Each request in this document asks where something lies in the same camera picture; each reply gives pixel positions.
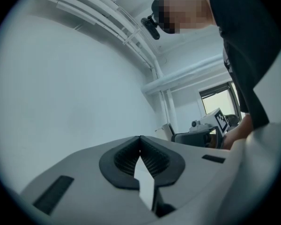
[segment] black t-shirt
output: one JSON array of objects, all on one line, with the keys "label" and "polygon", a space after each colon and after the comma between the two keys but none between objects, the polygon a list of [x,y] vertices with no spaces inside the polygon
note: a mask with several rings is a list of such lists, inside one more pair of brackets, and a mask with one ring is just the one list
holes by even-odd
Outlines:
[{"label": "black t-shirt", "polygon": [[225,66],[237,88],[240,110],[250,113],[255,129],[264,126],[268,118],[253,88],[278,55],[281,34],[259,0],[210,0],[210,6],[224,39]]}]

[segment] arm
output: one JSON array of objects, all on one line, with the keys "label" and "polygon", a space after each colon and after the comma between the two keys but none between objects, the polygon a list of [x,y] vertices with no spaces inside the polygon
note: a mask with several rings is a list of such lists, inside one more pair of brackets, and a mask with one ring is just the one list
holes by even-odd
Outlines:
[{"label": "arm", "polygon": [[227,132],[224,136],[223,149],[230,150],[236,140],[247,138],[253,131],[251,116],[246,114],[240,124],[233,130]]}]

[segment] black vent slot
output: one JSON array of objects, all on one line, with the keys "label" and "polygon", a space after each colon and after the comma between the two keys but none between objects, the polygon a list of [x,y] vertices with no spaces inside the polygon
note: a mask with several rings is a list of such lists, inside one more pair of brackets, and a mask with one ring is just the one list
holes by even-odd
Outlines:
[{"label": "black vent slot", "polygon": [[43,213],[50,215],[62,196],[70,187],[74,178],[60,176],[33,204]]},{"label": "black vent slot", "polygon": [[170,157],[145,140],[141,141],[140,156],[153,178],[170,165]]},{"label": "black vent slot", "polygon": [[140,157],[139,139],[133,141],[114,156],[116,167],[134,177],[135,166]]},{"label": "black vent slot", "polygon": [[156,188],[174,184],[185,168],[185,161],[178,153],[144,136],[136,136],[102,155],[101,173],[117,188],[139,190],[134,171],[140,156],[154,177]]},{"label": "black vent slot", "polygon": [[204,155],[202,157],[203,159],[215,162],[215,163],[224,163],[225,162],[225,158],[223,157],[215,157],[215,156],[211,156],[211,155]]}]

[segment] white wall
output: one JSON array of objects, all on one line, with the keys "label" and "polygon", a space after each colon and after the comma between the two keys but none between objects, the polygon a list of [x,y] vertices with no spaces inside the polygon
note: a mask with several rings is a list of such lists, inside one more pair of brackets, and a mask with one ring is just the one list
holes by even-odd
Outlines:
[{"label": "white wall", "polygon": [[178,133],[188,132],[192,121],[198,120],[205,115],[204,105],[199,92],[230,80],[230,75],[227,72],[218,77],[202,81],[193,86],[181,88],[172,93],[177,113]]},{"label": "white wall", "polygon": [[[87,26],[84,33],[98,32]],[[27,16],[5,30],[0,47],[0,171],[20,192],[67,155],[134,136],[155,135],[138,58],[102,41]]]}]

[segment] window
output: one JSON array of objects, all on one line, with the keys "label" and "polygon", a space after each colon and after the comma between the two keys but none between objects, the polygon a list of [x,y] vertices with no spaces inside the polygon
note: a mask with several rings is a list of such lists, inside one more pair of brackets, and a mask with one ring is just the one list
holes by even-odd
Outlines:
[{"label": "window", "polygon": [[235,85],[228,82],[200,92],[206,114],[220,108],[224,115],[235,114],[242,119]]}]

